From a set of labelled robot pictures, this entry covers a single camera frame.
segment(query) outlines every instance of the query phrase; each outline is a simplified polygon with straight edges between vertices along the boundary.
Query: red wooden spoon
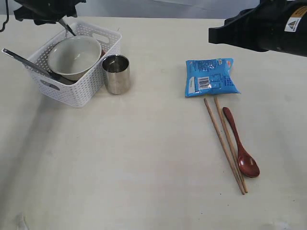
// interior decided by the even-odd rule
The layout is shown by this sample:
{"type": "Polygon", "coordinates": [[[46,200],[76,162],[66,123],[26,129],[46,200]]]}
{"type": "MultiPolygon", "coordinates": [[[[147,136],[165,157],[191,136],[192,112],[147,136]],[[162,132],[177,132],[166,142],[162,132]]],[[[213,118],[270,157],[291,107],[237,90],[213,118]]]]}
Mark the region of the red wooden spoon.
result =
{"type": "Polygon", "coordinates": [[[227,107],[223,108],[223,113],[226,116],[230,127],[235,135],[236,144],[238,146],[238,165],[241,172],[248,177],[257,177],[260,174],[260,169],[255,160],[246,152],[240,141],[238,131],[236,130],[235,120],[227,107]]]}

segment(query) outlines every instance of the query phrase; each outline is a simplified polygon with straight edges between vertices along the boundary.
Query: white wall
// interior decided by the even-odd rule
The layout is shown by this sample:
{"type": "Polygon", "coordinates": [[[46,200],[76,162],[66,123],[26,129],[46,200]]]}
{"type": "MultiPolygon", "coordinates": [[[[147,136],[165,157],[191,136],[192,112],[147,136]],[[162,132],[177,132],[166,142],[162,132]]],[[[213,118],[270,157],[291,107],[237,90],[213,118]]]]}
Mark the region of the white wall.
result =
{"type": "MultiPolygon", "coordinates": [[[[87,0],[79,3],[79,16],[229,18],[241,10],[253,8],[259,0],[87,0]]],[[[10,13],[18,4],[9,0],[10,13]]],[[[0,14],[5,14],[4,0],[0,14]]]]}

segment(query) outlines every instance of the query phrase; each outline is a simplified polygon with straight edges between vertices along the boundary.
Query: stainless steel cup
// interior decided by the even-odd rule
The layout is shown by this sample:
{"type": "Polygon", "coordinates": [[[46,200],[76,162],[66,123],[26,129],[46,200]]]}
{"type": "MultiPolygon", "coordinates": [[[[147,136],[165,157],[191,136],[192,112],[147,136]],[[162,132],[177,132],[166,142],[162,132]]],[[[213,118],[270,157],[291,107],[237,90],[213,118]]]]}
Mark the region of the stainless steel cup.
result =
{"type": "Polygon", "coordinates": [[[130,66],[126,57],[110,55],[102,61],[102,68],[109,93],[121,94],[130,88],[130,66]]]}

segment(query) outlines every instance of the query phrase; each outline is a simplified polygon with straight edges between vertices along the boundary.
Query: chopstick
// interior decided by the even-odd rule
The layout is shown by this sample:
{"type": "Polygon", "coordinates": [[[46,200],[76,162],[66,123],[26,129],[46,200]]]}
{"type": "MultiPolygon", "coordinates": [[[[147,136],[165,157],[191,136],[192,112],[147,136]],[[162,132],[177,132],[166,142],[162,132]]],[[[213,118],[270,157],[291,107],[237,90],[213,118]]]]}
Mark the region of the chopstick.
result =
{"type": "Polygon", "coordinates": [[[238,160],[237,160],[235,148],[234,148],[234,145],[233,145],[232,140],[230,138],[229,131],[228,131],[228,128],[227,128],[227,125],[226,125],[226,122],[225,122],[225,118],[222,115],[222,111],[221,111],[221,108],[220,108],[217,96],[214,96],[214,102],[215,102],[216,109],[217,109],[217,112],[219,114],[220,120],[222,122],[222,126],[223,126],[223,129],[224,129],[225,135],[226,135],[226,139],[227,139],[228,144],[229,144],[229,148],[230,148],[230,151],[231,151],[231,154],[232,154],[232,158],[234,159],[234,162],[235,162],[235,165],[236,165],[236,170],[237,170],[239,178],[240,178],[240,180],[242,182],[244,191],[246,193],[248,193],[248,189],[246,187],[244,177],[243,177],[242,172],[240,171],[239,166],[238,166],[238,160]]]}
{"type": "Polygon", "coordinates": [[[212,120],[212,123],[213,123],[213,126],[214,126],[214,128],[215,128],[216,134],[217,134],[217,136],[218,136],[218,138],[219,138],[219,140],[220,140],[220,142],[221,142],[222,148],[223,148],[223,150],[224,150],[224,153],[225,153],[226,158],[227,158],[227,160],[228,160],[228,163],[229,163],[229,165],[230,165],[231,171],[232,171],[232,173],[234,174],[234,177],[235,177],[235,179],[236,179],[236,182],[238,183],[238,186],[239,186],[239,188],[240,188],[240,190],[241,190],[242,195],[244,195],[244,194],[245,194],[244,189],[243,189],[242,184],[241,184],[241,182],[240,182],[240,179],[239,179],[239,177],[238,177],[238,175],[237,175],[237,173],[236,173],[234,164],[233,164],[233,162],[231,161],[230,154],[229,154],[229,152],[228,152],[228,150],[227,150],[227,148],[226,148],[226,145],[224,144],[224,141],[223,141],[223,139],[222,139],[222,136],[221,136],[220,131],[219,131],[219,129],[218,129],[217,123],[216,123],[216,121],[215,121],[215,118],[214,118],[214,116],[213,116],[213,114],[212,114],[212,111],[211,111],[211,109],[210,109],[210,106],[209,106],[209,104],[208,104],[208,101],[207,101],[206,98],[204,98],[203,100],[204,100],[204,102],[205,102],[205,105],[206,105],[206,107],[207,107],[208,113],[209,113],[210,118],[211,118],[211,120],[212,120]]]}

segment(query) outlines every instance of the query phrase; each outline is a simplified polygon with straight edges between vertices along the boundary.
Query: barcode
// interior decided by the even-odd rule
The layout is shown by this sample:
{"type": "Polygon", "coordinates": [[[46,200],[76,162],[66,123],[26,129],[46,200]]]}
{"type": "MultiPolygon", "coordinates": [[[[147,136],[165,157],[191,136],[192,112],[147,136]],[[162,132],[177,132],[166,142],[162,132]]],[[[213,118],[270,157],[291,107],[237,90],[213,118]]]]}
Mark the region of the barcode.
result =
{"type": "Polygon", "coordinates": [[[205,77],[205,78],[198,78],[198,89],[199,90],[205,90],[210,88],[210,84],[209,84],[209,77],[205,77]]]}

